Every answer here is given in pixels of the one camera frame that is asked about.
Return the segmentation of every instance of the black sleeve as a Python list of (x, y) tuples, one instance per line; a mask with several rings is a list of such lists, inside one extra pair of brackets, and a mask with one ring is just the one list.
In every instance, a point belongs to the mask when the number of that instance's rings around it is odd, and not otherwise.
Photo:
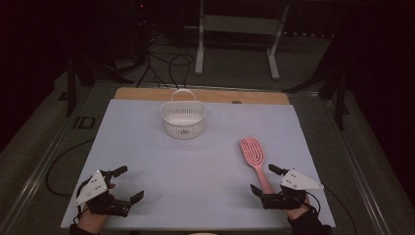
[(96, 235), (78, 228), (75, 224), (71, 224), (69, 228), (70, 235)]
[(331, 235), (333, 233), (332, 227), (323, 225), (313, 210), (308, 210), (297, 219), (288, 219), (288, 221), (293, 228), (293, 235)]

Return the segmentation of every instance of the basket handle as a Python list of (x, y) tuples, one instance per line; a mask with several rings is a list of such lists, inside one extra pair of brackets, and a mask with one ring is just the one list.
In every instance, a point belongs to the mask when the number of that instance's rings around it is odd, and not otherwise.
[(171, 95), (171, 101), (174, 101), (173, 100), (173, 98), (174, 98), (174, 96), (175, 95), (177, 95), (178, 93), (180, 93), (180, 92), (187, 92), (187, 93), (189, 93), (189, 94), (192, 94), (192, 96), (193, 96), (193, 100), (194, 101), (196, 101), (196, 96), (195, 96), (195, 94), (191, 91), (191, 90), (189, 90), (189, 89), (177, 89), (176, 91), (174, 91), (174, 93)]

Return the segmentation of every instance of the dark background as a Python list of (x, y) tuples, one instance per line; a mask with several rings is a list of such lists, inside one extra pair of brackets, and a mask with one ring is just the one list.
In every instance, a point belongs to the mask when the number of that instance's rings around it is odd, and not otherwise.
[[(54, 80), (66, 70), (72, 45), (68, 35), (83, 33), (91, 36), (89, 39), (96, 46), (111, 48), (107, 56), (126, 56), (121, 45), (127, 44), (124, 40), (131, 43), (129, 33), (134, 24), (127, 16), (131, 16), (128, 4), (133, 2), (117, 1), (120, 5), (115, 6), (110, 6), (110, 1), (97, 2), (102, 11), (97, 10), (96, 1), (0, 3), (0, 150), (53, 90)], [(206, 11), (270, 18), (279, 11), (278, 5), (269, 5), (269, 1), (241, 0), (238, 8), (231, 7), (233, 2), (207, 1)], [(183, 25), (198, 24), (198, 1), (144, 3), (148, 12), (142, 14), (148, 14), (145, 16), (149, 21), (176, 37), (183, 36)], [(321, 66), (329, 68), (341, 60), (347, 63), (347, 87), (354, 92), (361, 111), (414, 203), (410, 181), (415, 178), (415, 124), (412, 123), (415, 119), (415, 38), (412, 35), (415, 7), (404, 1), (393, 1), (377, 2), (369, 8), (363, 7), (363, 11), (354, 11), (361, 6), (350, 11), (350, 4), (327, 3), (295, 4), (290, 9), (285, 31), (289, 35), (300, 32), (331, 36), (342, 26)], [(267, 11), (261, 12), (261, 5), (267, 4)], [(102, 39), (101, 44), (96, 44), (97, 37)]]

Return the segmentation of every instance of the plastic basket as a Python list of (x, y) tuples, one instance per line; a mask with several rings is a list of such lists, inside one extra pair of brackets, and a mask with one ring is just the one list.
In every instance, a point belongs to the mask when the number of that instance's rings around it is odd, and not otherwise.
[[(192, 94), (193, 101), (174, 101), (174, 96), (180, 92)], [(197, 101), (195, 94), (188, 89), (178, 89), (171, 95), (171, 101), (161, 106), (161, 116), (164, 119), (164, 129), (167, 134), (176, 139), (195, 138), (204, 130), (206, 106)]]

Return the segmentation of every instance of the white tabletop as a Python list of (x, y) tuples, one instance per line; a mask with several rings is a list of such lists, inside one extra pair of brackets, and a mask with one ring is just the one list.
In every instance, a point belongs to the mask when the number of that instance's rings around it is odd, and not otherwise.
[[(252, 137), (265, 154), (264, 171), (275, 192), (274, 164), (319, 181), (300, 123), (290, 105), (206, 103), (205, 130), (195, 139), (169, 137), (160, 101), (111, 100), (78, 184), (96, 170), (122, 165), (128, 172), (112, 182), (118, 199), (144, 190), (128, 217), (112, 216), (107, 228), (140, 230), (277, 229), (289, 227), (282, 211), (264, 210), (250, 184), (259, 186), (239, 141)], [(321, 204), (320, 220), (335, 226), (323, 191), (310, 190)], [(76, 215), (72, 197), (62, 227)]]

